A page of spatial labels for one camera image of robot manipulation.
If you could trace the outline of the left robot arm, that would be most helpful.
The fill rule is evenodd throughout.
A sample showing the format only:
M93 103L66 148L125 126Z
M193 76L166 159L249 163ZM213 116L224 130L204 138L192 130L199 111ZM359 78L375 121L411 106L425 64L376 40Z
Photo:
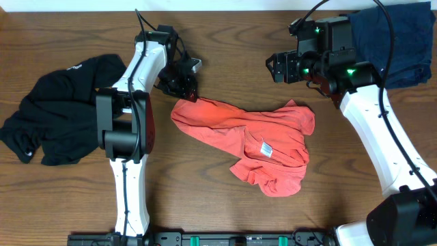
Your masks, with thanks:
M140 31L135 54L111 87L98 90L98 145L105 151L115 178L117 221L104 238L84 245L147 245L150 216L145 201L145 169L154 147L151 91L195 102L200 59L191 57L172 26Z

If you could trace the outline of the black t-shirt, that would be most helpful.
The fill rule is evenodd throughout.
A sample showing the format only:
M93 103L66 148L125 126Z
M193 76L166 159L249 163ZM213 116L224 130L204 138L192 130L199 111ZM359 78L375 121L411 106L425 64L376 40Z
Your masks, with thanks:
M22 163L41 149L43 165L77 164L98 147L97 91L125 71L119 55L105 54L40 77L1 127L2 142Z

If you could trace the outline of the folded navy blue garment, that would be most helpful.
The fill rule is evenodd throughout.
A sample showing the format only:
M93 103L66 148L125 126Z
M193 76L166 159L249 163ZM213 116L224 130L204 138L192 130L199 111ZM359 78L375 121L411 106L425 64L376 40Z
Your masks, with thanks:
M394 30L394 49L386 89L412 87L432 77L433 28L436 16L430 2L388 5ZM383 11L368 8L346 15L352 27L356 60L370 62L383 75L391 36Z

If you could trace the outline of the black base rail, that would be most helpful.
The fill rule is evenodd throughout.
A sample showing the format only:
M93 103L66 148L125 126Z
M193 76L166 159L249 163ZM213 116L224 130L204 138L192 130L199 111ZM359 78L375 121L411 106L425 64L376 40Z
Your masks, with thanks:
M122 236L120 233L71 234L67 246L336 246L330 232L297 229L290 234L189 234L148 232L146 235Z

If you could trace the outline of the red printed t-shirt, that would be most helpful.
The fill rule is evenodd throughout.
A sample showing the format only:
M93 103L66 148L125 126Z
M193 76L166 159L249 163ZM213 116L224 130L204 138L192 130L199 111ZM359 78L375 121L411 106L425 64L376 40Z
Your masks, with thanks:
M241 181L268 197L298 193L309 163L305 137L315 129L315 114L293 100L274 111L245 111L225 102L179 100L173 123L187 135L238 157L230 167Z

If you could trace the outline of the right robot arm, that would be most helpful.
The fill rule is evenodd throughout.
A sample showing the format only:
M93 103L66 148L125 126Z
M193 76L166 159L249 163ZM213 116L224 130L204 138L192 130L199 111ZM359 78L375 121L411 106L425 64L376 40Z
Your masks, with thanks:
M289 25L296 49L266 67L277 83L305 81L331 99L358 133L377 172L383 202L362 221L327 233L325 245L433 245L436 172L421 158L389 102L375 67L358 62L346 17L299 18Z

